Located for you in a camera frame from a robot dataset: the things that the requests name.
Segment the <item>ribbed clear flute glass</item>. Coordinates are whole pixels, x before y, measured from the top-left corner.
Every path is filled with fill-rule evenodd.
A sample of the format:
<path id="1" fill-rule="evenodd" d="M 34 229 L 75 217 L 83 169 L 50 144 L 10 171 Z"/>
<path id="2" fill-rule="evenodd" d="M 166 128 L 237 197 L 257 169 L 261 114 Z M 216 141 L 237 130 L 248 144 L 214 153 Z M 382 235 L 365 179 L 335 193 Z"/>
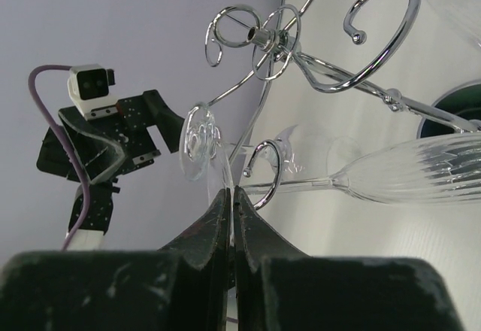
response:
<path id="1" fill-rule="evenodd" d="M 299 191 L 339 190 L 357 199 L 383 204 L 471 202 L 480 198 L 480 116 L 464 119 L 442 109 L 385 90 L 330 63 L 297 53 L 296 63 L 309 82 L 314 71 L 377 96 L 392 111 L 409 111 L 453 131 L 407 141 L 369 153 L 324 178 L 303 181 Z M 280 186 L 251 184 L 249 195 L 272 196 Z"/>

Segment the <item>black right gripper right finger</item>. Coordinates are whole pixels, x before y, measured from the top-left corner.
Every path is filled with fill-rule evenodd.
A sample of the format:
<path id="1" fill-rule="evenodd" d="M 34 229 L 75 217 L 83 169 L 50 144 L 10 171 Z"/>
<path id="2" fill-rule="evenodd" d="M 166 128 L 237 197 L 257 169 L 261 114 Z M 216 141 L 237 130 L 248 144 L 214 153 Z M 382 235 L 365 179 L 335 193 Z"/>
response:
<path id="1" fill-rule="evenodd" d="M 459 330 L 435 268 L 417 258 L 312 257 L 234 192 L 241 330 Z"/>

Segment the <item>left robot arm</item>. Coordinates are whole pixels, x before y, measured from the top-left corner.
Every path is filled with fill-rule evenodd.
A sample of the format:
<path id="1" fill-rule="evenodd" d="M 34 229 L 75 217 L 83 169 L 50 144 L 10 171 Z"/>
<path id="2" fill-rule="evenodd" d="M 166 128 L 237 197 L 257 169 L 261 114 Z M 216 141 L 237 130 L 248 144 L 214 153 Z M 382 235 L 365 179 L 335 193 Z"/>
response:
<path id="1" fill-rule="evenodd" d="M 89 209 L 80 230 L 104 236 L 113 213 L 119 176 L 151 166 L 161 152 L 148 128 L 157 127 L 171 153 L 179 150 L 184 119 L 157 90 L 120 99 L 84 118 L 74 107 L 59 110 L 60 129 L 74 150 L 89 185 Z"/>

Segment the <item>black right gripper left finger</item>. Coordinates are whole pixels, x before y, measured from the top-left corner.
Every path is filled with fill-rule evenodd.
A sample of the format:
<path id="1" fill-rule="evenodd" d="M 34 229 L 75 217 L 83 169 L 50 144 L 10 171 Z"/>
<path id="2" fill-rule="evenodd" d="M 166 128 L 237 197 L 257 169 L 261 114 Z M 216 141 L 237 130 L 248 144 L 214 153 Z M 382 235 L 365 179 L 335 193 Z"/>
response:
<path id="1" fill-rule="evenodd" d="M 3 330 L 223 330 L 231 192 L 157 251 L 35 251 L 1 270 Z"/>

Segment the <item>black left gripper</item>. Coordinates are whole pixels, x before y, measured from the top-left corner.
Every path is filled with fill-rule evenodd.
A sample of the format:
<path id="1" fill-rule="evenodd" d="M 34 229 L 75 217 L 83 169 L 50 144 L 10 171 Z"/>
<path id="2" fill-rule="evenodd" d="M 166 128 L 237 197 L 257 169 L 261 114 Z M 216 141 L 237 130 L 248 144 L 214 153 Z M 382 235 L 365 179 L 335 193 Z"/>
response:
<path id="1" fill-rule="evenodd" d="M 60 109 L 59 119 L 90 184 L 112 182 L 153 164 L 160 150 L 147 131 L 151 126 L 159 130 L 169 151 L 176 153 L 184 123 L 157 90 L 120 99 L 91 120 L 74 106 Z"/>

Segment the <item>round clear wine glass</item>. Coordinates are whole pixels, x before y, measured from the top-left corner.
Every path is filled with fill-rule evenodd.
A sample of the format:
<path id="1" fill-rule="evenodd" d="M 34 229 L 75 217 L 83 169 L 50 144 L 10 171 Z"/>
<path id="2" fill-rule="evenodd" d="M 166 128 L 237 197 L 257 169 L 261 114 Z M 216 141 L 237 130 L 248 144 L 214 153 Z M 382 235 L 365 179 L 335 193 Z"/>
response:
<path id="1" fill-rule="evenodd" d="M 235 144 L 224 141 L 210 107 L 196 104 L 187 114 L 180 136 L 180 165 L 185 177 L 196 181 L 207 178 L 212 202 L 225 192 L 226 204 L 233 209 L 234 181 L 228 156 Z M 360 146 L 347 136 L 334 136 L 319 125 L 295 124 L 275 135 L 267 145 L 242 145 L 240 155 L 253 155 L 266 162 L 281 180 L 279 193 L 299 191 L 303 181 L 323 178 L 362 155 Z"/>

